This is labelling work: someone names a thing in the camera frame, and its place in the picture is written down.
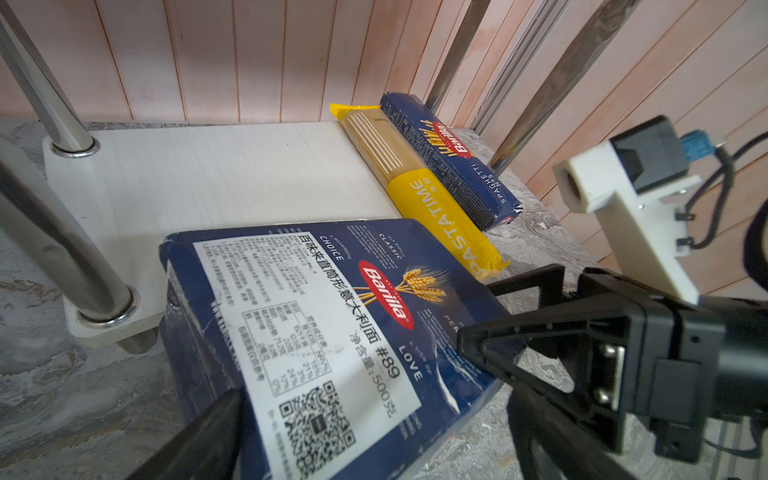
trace yellow pasta package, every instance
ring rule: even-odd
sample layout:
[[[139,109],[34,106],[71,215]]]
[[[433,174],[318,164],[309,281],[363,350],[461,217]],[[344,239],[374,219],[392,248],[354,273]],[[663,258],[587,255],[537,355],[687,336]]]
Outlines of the yellow pasta package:
[[[401,215],[424,225],[478,280],[508,265],[379,107],[331,104],[331,112]]]

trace marble countertop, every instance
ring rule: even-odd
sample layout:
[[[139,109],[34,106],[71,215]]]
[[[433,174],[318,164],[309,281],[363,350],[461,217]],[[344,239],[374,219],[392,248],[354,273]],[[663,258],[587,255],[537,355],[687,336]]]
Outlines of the marble countertop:
[[[93,124],[91,129],[176,125]],[[470,130],[456,134],[487,161],[492,151]],[[20,144],[42,169],[45,132],[39,122],[0,121],[0,135]],[[566,267],[565,288],[594,265],[587,252],[510,171],[501,180],[523,203],[514,222],[488,233],[510,264],[507,276],[549,263]],[[512,313],[534,310],[538,293],[501,298]],[[184,426],[162,342],[141,356],[117,346],[92,350],[67,334],[61,294],[19,249],[0,235],[0,478],[101,478],[130,474]],[[567,388],[559,361],[527,349],[520,365]],[[449,439],[418,480],[521,478],[508,430],[503,387],[459,434]],[[714,439],[719,422],[711,422]],[[629,419],[620,462],[638,478],[710,478],[715,451],[696,465],[658,459],[654,437]]]

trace red oval logo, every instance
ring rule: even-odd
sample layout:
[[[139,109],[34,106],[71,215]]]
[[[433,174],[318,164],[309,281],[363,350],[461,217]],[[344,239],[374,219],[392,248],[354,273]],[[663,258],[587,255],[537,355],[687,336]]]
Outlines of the red oval logo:
[[[365,260],[361,260],[358,263],[358,268],[360,268],[362,278],[368,283],[368,288],[371,289],[373,295],[382,304],[384,310],[401,326],[408,330],[413,330],[411,311],[408,310],[406,303],[402,301],[400,292],[397,291],[386,275],[376,268],[375,265]]]
[[[461,158],[472,158],[472,152],[469,151],[469,149],[462,143],[462,141],[454,136],[448,127],[438,121],[435,121],[432,122],[432,129],[435,131],[437,136],[440,137],[442,143],[444,143],[446,147],[450,148],[453,153],[457,154]]]

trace blue connector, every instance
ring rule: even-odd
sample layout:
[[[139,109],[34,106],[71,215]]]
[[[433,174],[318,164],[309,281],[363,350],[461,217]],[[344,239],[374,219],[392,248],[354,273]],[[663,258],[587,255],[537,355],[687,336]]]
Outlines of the blue connector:
[[[709,157],[715,153],[715,147],[712,145],[706,131],[694,130],[683,135],[680,141],[683,142],[683,149],[689,163]]]

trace white label sticker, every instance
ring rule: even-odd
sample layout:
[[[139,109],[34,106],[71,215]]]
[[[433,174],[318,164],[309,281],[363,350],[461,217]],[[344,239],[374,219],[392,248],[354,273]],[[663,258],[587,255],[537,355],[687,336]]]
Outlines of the white label sticker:
[[[194,246],[273,478],[330,478],[421,406],[364,301],[311,233]]]

